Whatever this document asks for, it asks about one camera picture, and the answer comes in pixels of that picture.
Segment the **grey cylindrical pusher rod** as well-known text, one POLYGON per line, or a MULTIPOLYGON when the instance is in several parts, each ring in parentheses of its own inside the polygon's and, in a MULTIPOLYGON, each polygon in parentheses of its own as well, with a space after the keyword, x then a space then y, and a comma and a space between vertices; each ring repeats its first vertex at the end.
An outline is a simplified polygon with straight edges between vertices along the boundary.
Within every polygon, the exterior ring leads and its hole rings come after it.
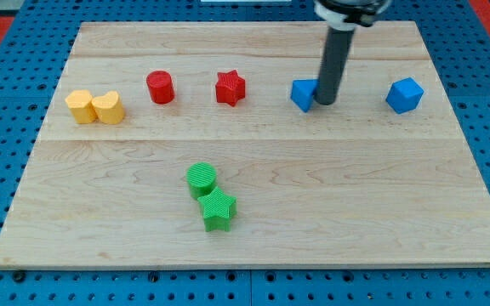
POLYGON ((316 102, 320 105, 331 105, 336 100, 354 33, 328 28, 317 78, 316 102))

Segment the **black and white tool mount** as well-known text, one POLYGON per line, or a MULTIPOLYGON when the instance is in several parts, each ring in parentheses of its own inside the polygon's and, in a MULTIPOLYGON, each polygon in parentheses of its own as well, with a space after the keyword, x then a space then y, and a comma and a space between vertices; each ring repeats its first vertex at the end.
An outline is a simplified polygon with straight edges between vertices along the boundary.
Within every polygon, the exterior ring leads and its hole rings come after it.
POLYGON ((318 17, 336 31, 370 27, 390 7, 392 0, 315 0, 318 17))

